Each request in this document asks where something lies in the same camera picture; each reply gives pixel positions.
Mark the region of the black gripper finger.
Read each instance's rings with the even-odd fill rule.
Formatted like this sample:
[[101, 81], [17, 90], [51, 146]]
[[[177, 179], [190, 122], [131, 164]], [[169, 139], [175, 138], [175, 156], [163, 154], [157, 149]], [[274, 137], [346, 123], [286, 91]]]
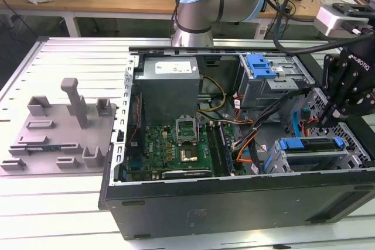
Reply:
[[333, 109], [332, 116], [337, 119], [373, 114], [374, 85], [362, 90], [358, 86], [342, 85], [337, 88], [330, 101]]
[[332, 113], [332, 102], [331, 102], [331, 76], [335, 75], [335, 70], [337, 68], [337, 55], [327, 54], [323, 61], [323, 78], [322, 78], [322, 91], [326, 97], [326, 104], [321, 113], [319, 120], [322, 126], [331, 126], [331, 113]]

